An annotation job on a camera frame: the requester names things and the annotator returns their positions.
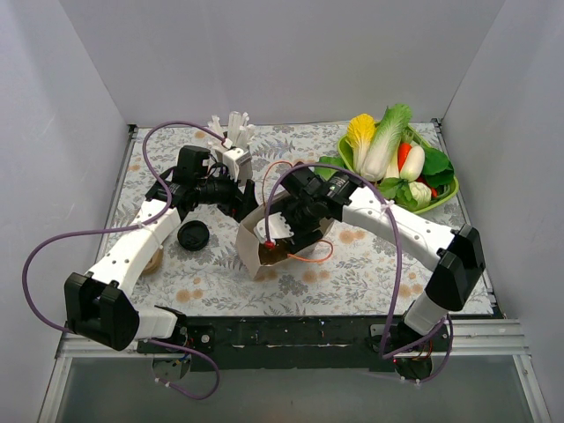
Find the single cardboard cup carrier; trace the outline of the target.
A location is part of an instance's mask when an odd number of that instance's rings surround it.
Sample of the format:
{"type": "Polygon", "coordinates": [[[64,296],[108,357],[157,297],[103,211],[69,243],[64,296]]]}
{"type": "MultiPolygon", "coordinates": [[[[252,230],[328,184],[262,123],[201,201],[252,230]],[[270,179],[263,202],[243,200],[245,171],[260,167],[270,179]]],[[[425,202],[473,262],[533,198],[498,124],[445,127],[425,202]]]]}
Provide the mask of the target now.
{"type": "Polygon", "coordinates": [[[277,246],[274,249],[267,249],[264,245],[260,245],[258,249],[258,257],[261,265],[275,265],[288,258],[288,251],[282,246],[277,246]]]}

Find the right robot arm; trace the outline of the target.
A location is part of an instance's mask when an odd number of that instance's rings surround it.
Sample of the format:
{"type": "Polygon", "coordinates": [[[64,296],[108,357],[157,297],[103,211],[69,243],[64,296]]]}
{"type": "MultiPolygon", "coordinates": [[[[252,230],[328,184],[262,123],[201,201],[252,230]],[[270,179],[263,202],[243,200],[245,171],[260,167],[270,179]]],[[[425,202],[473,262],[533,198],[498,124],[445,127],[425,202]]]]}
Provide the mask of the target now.
{"type": "Polygon", "coordinates": [[[397,258],[409,254],[432,274],[423,292],[400,322],[390,321],[378,348],[384,358],[419,350],[441,328],[449,313],[464,308],[486,268],[479,231],[468,224],[459,229],[435,224],[387,200],[364,178],[332,166],[325,180],[312,165],[290,168],[275,183],[288,193],[282,205],[267,203],[303,239],[321,219],[356,226],[392,242],[397,258]]]}

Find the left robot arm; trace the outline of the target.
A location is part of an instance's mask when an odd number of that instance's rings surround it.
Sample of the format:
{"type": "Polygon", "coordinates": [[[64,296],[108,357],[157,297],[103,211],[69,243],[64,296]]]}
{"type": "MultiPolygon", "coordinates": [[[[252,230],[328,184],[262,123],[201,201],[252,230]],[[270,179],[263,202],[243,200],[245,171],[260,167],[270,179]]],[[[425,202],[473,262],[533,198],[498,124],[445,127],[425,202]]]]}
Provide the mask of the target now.
{"type": "Polygon", "coordinates": [[[171,308],[135,309],[134,286],[165,239],[200,204],[214,204],[242,221],[257,207],[251,154],[241,148],[225,152],[185,145],[175,166],[160,174],[145,195],[132,230],[119,238],[85,274],[71,273],[64,284],[70,332],[121,351],[132,341],[157,338],[163,348],[179,352],[188,332],[181,313],[171,308]]]}

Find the brown paper bag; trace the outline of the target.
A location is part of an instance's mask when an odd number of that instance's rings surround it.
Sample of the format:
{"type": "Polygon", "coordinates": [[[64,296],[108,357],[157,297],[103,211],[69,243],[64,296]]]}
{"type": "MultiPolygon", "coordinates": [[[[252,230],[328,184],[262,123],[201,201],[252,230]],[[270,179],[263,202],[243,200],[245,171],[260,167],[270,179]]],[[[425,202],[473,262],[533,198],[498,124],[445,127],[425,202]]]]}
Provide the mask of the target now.
{"type": "Polygon", "coordinates": [[[262,218],[268,219],[269,216],[276,212],[282,213],[282,208],[286,205],[286,202],[290,199],[290,195],[282,186],[282,181],[289,175],[292,176],[313,176],[315,174],[313,168],[314,164],[299,164],[286,170],[286,172],[278,178],[272,187],[271,193],[264,197],[263,204],[257,206],[244,220],[239,224],[238,232],[236,235],[235,247],[237,253],[243,264],[249,271],[251,278],[258,278],[269,269],[279,267],[283,264],[289,263],[291,261],[301,261],[305,263],[320,263],[325,261],[330,255],[323,258],[314,258],[313,251],[320,243],[325,243],[326,234],[331,229],[333,224],[332,219],[322,219],[320,222],[319,230],[322,232],[322,239],[316,242],[314,245],[303,249],[297,254],[290,254],[288,252],[288,258],[275,265],[261,265],[258,257],[258,249],[260,245],[264,245],[267,249],[274,249],[277,246],[282,246],[288,251],[289,239],[278,240],[276,243],[268,240],[265,243],[261,243],[254,234],[254,227],[256,223],[262,218]]]}

